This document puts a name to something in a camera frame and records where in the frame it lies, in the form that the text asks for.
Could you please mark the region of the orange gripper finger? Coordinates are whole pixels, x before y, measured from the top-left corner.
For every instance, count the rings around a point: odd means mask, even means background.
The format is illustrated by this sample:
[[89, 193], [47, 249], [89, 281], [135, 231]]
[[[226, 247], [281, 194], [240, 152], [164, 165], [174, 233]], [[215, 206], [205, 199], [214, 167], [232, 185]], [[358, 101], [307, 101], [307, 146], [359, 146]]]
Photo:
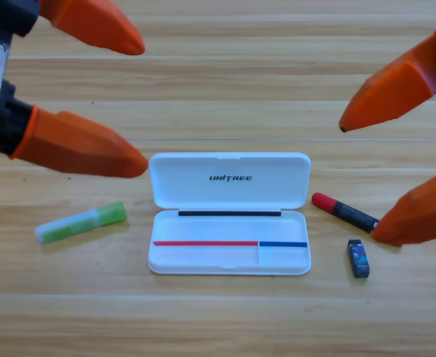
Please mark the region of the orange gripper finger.
[[146, 50], [136, 26], [112, 1], [41, 1], [40, 16], [87, 45], [126, 55], [141, 55]]
[[113, 129], [72, 112], [33, 106], [22, 140], [9, 155], [61, 173], [135, 178], [147, 159]]
[[340, 121], [343, 132], [397, 119], [436, 94], [436, 31], [369, 77]]
[[436, 239], [436, 176], [402, 196], [371, 236], [377, 242], [394, 246]]

